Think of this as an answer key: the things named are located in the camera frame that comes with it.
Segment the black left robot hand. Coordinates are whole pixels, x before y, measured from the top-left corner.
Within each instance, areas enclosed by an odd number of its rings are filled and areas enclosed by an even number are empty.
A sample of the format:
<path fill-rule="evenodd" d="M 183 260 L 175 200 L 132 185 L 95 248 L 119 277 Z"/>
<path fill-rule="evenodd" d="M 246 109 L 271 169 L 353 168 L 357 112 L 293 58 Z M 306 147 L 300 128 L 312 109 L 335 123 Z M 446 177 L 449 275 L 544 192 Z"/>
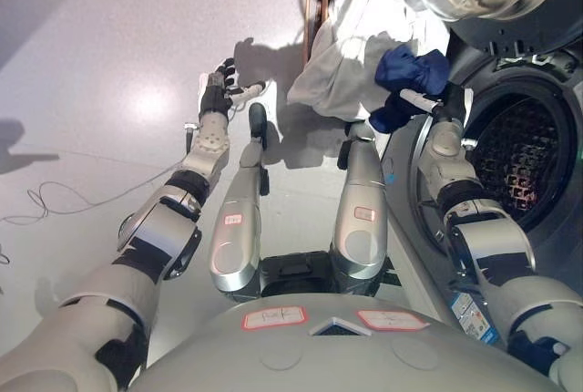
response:
<path fill-rule="evenodd" d="M 235 60 L 229 57 L 207 75 L 199 101 L 200 119 L 211 112 L 218 112 L 227 117 L 233 107 L 257 98 L 265 90 L 265 81 L 239 86 L 235 79 L 236 73 Z"/>

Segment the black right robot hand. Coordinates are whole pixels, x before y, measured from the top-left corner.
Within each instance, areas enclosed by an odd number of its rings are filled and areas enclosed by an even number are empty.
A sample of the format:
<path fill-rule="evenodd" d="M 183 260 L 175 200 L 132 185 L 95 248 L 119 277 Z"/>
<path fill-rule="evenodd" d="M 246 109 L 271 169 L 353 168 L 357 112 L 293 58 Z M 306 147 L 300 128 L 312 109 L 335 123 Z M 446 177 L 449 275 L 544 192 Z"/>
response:
<path fill-rule="evenodd" d="M 468 113 L 473 106 L 474 90 L 448 82 L 439 95 L 429 95 L 404 88 L 399 96 L 435 119 L 449 121 L 453 119 L 465 125 Z"/>

